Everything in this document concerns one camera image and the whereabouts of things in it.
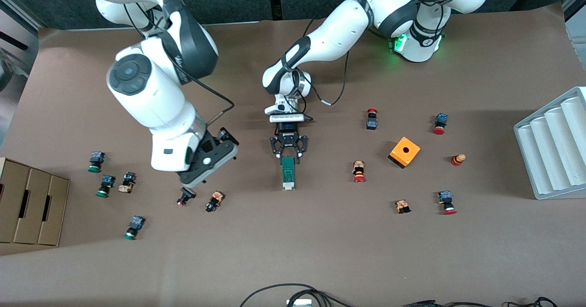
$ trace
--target orange box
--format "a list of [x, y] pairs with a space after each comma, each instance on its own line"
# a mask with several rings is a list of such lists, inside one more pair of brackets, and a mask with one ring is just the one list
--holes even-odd
[[401, 141], [389, 153], [389, 159], [404, 169], [407, 165], [411, 164], [415, 155], [420, 150], [421, 148], [408, 138], [402, 137]]

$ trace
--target cable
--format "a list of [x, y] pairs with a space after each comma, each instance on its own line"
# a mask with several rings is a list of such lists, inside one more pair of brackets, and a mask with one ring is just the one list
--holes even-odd
[[440, 24], [444, 20], [444, 5], [440, 5], [439, 8], [441, 9], [441, 14], [439, 15], [439, 21], [437, 27], [435, 27], [434, 39], [438, 36], [438, 30], [440, 29]]
[[375, 31], [374, 31], [373, 29], [371, 29], [371, 28], [368, 28], [368, 32], [370, 32], [371, 34], [373, 34], [373, 35], [375, 35], [375, 36], [377, 36], [377, 37], [384, 38], [384, 39], [388, 39], [388, 38], [386, 38], [385, 36], [383, 36], [383, 35], [379, 34], [378, 32], [375, 32]]
[[314, 14], [314, 17], [311, 18], [311, 21], [307, 24], [307, 27], [305, 28], [305, 32], [303, 32], [303, 36], [305, 36], [305, 34], [307, 34], [307, 31], [309, 30], [309, 27], [311, 26], [312, 23], [314, 23], [315, 19], [318, 17], [318, 15], [320, 14], [320, 12], [322, 11], [322, 9], [324, 9], [324, 7], [326, 7], [326, 5], [331, 2], [331, 0], [327, 0], [322, 7], [320, 7], [320, 9], [318, 9], [318, 11]]
[[[252, 298], [255, 294], [258, 294], [258, 292], [262, 292], [262, 291], [269, 290], [272, 288], [278, 288], [281, 286], [301, 286], [301, 287], [306, 288], [306, 290], [301, 290], [301, 291], [293, 294], [291, 296], [291, 298], [289, 298], [289, 303], [287, 303], [287, 307], [293, 307], [293, 305], [295, 304], [295, 301], [304, 295], [312, 296], [317, 301], [319, 307], [322, 306], [322, 303], [324, 303], [325, 307], [331, 307], [331, 301], [334, 301], [335, 303], [338, 303], [339, 305], [342, 305], [344, 307], [352, 307], [352, 305], [349, 305], [347, 303], [343, 303], [342, 301], [339, 301], [338, 299], [335, 299], [332, 296], [330, 296], [322, 291], [316, 290], [312, 286], [309, 286], [307, 284], [300, 284], [300, 283], [284, 283], [284, 284], [275, 284], [275, 285], [271, 285], [271, 286], [265, 286], [264, 288], [261, 288], [259, 290], [254, 291], [253, 293], [249, 294], [249, 296], [247, 296], [242, 301], [242, 303], [240, 304], [239, 307], [243, 307], [243, 305], [245, 305], [245, 303], [250, 298]], [[543, 307], [541, 305], [541, 303], [543, 301], [550, 303], [552, 305], [552, 307], [557, 307], [557, 305], [553, 301], [551, 301], [550, 299], [543, 297], [543, 296], [539, 297], [534, 303], [528, 303], [526, 305], [520, 305], [520, 304], [514, 303], [514, 302], [505, 302], [505, 303], [503, 303], [503, 305], [505, 305], [505, 307]], [[437, 307], [444, 307], [443, 305], [438, 305], [437, 303], [434, 303], [434, 305]], [[453, 302], [453, 303], [446, 305], [445, 307], [456, 307], [456, 306], [492, 307], [490, 305], [483, 305], [481, 303], [475, 303], [475, 302]]]
[[161, 15], [161, 17], [159, 18], [159, 20], [157, 20], [157, 23], [154, 23], [151, 18], [148, 16], [148, 14], [142, 9], [142, 7], [140, 5], [138, 5], [138, 3], [135, 3], [138, 6], [138, 9], [140, 9], [142, 11], [142, 13], [145, 15], [146, 19], [149, 21], [149, 23], [151, 23], [153, 25], [153, 27], [155, 28], [159, 28], [159, 23], [161, 23], [161, 21], [163, 21], [163, 15]]
[[481, 303], [475, 303], [475, 302], [453, 302], [453, 303], [450, 303], [450, 305], [446, 305], [446, 307], [456, 307], [456, 306], [492, 307], [489, 305], [482, 305]]
[[189, 78], [190, 80], [193, 80], [194, 82], [196, 82], [197, 84], [199, 84], [201, 87], [205, 88], [208, 92], [212, 93], [214, 96], [217, 96], [218, 98], [220, 98], [220, 99], [222, 99], [222, 100], [224, 100], [224, 101], [226, 101], [226, 102], [228, 102], [230, 104], [230, 106], [228, 108], [220, 111], [218, 113], [218, 115], [216, 115], [212, 119], [210, 119], [206, 123], [206, 126], [210, 126], [213, 122], [217, 121], [218, 118], [222, 117], [225, 113], [227, 113], [230, 109], [232, 109], [235, 106], [235, 104], [232, 102], [232, 100], [228, 99], [227, 97], [225, 97], [220, 92], [217, 92], [213, 88], [207, 86], [206, 84], [203, 84], [203, 82], [201, 82], [197, 78], [195, 78], [195, 77], [191, 76], [190, 74], [188, 74], [183, 68], [180, 67], [180, 65], [178, 65], [175, 61], [173, 61], [173, 59], [171, 59], [171, 57], [169, 56], [169, 54], [167, 55], [167, 58], [169, 58], [169, 60], [173, 64], [173, 66], [175, 68], [177, 68], [179, 71], [181, 71], [181, 73], [183, 73], [187, 78]]
[[307, 101], [305, 100], [305, 97], [303, 97], [303, 94], [301, 94], [301, 99], [303, 100], [303, 115], [305, 115], [305, 117], [308, 117], [309, 121], [313, 121], [314, 118], [305, 113], [305, 110], [307, 109]]
[[557, 305], [553, 301], [544, 296], [539, 297], [534, 303], [528, 303], [527, 305], [519, 305], [518, 303], [514, 303], [511, 301], [505, 302], [504, 305], [506, 305], [506, 307], [543, 307], [542, 301], [550, 303], [553, 307], [557, 307]]
[[242, 307], [250, 298], [252, 298], [255, 294], [258, 294], [258, 292], [262, 292], [262, 291], [269, 290], [272, 288], [278, 288], [280, 286], [303, 286], [304, 288], [309, 288], [309, 289], [315, 290], [315, 288], [313, 286], [309, 286], [307, 284], [300, 284], [300, 283], [282, 283], [282, 284], [265, 286], [264, 288], [258, 289], [256, 291], [254, 291], [253, 293], [249, 294], [249, 296], [246, 297], [246, 299], [242, 301], [242, 303], [240, 304], [239, 307]]
[[305, 80], [309, 82], [309, 86], [311, 86], [311, 88], [314, 89], [316, 96], [318, 97], [318, 99], [320, 99], [320, 101], [324, 105], [328, 105], [330, 107], [335, 105], [340, 100], [342, 95], [344, 94], [344, 90], [346, 89], [346, 77], [348, 74], [348, 57], [349, 57], [349, 55], [350, 55], [350, 51], [346, 52], [346, 61], [344, 62], [344, 78], [342, 81], [342, 89], [340, 90], [340, 94], [337, 96], [337, 98], [333, 102], [328, 102], [328, 101], [325, 101], [324, 99], [322, 99], [322, 97], [320, 96], [320, 93], [318, 93], [318, 89], [314, 86], [314, 84], [312, 82], [310, 82], [307, 79], [307, 77], [305, 77], [305, 74], [303, 73], [303, 71], [299, 70], [299, 72], [301, 73], [301, 76], [303, 76], [303, 78], [305, 78]]
[[130, 17], [130, 13], [128, 13], [128, 9], [126, 8], [126, 4], [123, 4], [123, 5], [124, 5], [124, 11], [126, 11], [126, 15], [128, 16], [130, 23], [132, 23], [132, 27], [134, 27], [134, 30], [136, 30], [136, 32], [138, 32], [138, 34], [141, 36], [141, 38], [144, 38], [145, 36], [142, 34], [142, 32], [140, 32], [140, 30], [138, 30], [138, 28], [136, 28], [136, 24], [134, 24], [132, 17]]

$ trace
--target green led light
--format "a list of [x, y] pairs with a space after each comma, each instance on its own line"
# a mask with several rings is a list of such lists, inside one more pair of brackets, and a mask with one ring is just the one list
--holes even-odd
[[395, 52], [401, 52], [407, 41], [407, 33], [398, 36], [395, 39]]
[[440, 48], [440, 42], [441, 42], [441, 35], [438, 37], [438, 43], [435, 45], [434, 52]]

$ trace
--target black circular cap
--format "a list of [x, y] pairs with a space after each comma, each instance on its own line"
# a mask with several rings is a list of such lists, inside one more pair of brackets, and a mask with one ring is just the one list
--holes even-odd
[[109, 74], [109, 84], [116, 92], [133, 96], [144, 90], [151, 69], [151, 61], [145, 55], [127, 55], [113, 65]]
[[118, 78], [123, 81], [129, 81], [138, 75], [138, 65], [135, 62], [127, 61], [118, 68]]

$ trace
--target cardboard box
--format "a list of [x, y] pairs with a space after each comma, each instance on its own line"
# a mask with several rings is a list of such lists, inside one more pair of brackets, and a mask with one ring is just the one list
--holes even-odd
[[0, 158], [0, 255], [59, 246], [69, 180]]

